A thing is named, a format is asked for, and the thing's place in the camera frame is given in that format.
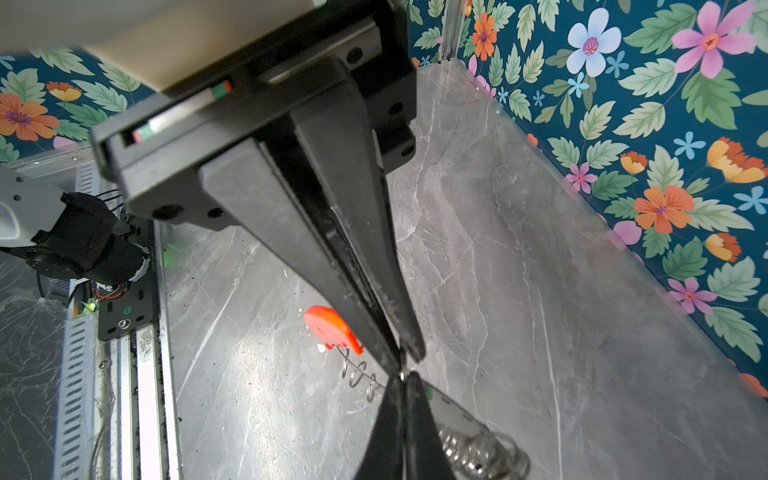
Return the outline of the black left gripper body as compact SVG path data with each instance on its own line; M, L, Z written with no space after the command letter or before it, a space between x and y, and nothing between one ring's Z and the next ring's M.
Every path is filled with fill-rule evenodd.
M398 1L331 1L96 126L99 169L138 217L209 230L231 217L198 169L248 137L284 141L290 110L335 79L354 82L392 172L410 161L416 72Z

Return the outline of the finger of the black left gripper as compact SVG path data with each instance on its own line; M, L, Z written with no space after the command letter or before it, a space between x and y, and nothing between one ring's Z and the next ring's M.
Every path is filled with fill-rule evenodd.
M383 345L373 340L365 345L380 363L398 363L403 352L421 361L426 344L400 270L388 190L365 100L335 57L305 72L324 85L292 111L296 136L341 226L363 289L384 315L383 325L373 327Z
M248 138L199 169L202 189L341 315L390 375L401 371L399 348L377 313L313 224L269 152Z

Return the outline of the metal keyring holder red handle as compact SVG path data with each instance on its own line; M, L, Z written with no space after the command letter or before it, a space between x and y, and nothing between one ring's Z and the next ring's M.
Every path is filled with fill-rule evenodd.
M344 359L342 376L354 388L369 383L366 399L381 403L357 479L526 479L528 454L505 434L481 423L417 372L386 381L356 358L364 353L351 328L334 310L313 306L304 314L309 331Z

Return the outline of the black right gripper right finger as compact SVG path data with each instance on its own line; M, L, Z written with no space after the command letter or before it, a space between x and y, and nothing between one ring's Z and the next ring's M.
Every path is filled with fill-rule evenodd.
M412 371L405 380L405 474L408 480L454 480L438 435L424 382Z

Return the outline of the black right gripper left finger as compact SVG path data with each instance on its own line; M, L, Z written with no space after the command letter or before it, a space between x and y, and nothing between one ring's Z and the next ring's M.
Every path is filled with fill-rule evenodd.
M391 377L355 480L400 480L404 473L404 384Z

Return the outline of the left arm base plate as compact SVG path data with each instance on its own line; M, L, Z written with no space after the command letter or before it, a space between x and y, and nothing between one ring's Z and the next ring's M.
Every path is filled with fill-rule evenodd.
M97 333L98 338L104 342L155 323L160 316L154 223L132 218L128 225L131 230L126 239L148 251L148 269L136 282L123 284L114 294L107 294L100 287L94 288L98 300Z

